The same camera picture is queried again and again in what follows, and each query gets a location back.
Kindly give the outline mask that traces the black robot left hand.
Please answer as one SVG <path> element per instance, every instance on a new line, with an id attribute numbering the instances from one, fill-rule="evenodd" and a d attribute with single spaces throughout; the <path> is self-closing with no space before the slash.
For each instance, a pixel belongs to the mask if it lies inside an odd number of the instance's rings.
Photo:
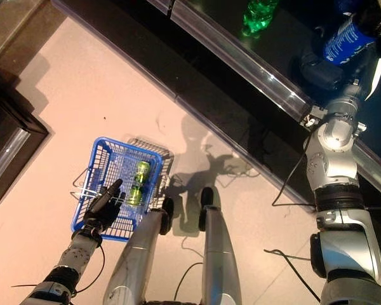
<path id="1" fill-rule="evenodd" d="M 100 194 L 90 203 L 83 217 L 84 227 L 94 227 L 102 233 L 111 227 L 120 212 L 119 200 L 122 179 L 117 179 L 109 187 L 102 186 Z"/>

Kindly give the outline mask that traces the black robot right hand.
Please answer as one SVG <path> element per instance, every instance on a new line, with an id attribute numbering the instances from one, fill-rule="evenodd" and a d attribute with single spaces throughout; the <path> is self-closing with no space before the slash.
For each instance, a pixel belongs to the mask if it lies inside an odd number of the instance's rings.
<path id="1" fill-rule="evenodd" d="M 343 92 L 352 88 L 359 98 L 368 99 L 378 87 L 381 78 L 381 56 L 369 46 L 348 62 L 334 65 L 326 59 L 305 50 L 299 63 L 303 79 L 326 92 Z"/>

